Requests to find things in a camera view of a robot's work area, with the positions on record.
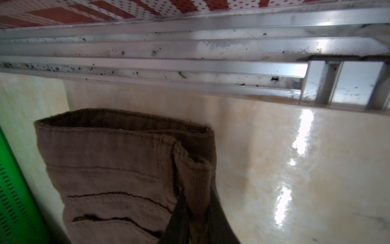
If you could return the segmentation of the brown trousers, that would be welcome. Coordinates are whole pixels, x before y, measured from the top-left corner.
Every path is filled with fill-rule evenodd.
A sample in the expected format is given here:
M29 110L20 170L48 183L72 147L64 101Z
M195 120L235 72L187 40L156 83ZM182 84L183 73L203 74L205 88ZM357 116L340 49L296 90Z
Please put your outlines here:
M73 244L156 244L181 191L204 217L216 172L210 127L89 108L38 120L35 130Z

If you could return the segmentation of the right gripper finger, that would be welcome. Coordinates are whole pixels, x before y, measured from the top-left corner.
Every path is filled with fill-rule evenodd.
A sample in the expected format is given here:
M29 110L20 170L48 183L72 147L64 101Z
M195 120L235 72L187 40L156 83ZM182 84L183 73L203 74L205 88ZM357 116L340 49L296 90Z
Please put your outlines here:
M184 191L178 199L169 223L158 241L160 244L239 244L214 188L205 215L195 218Z

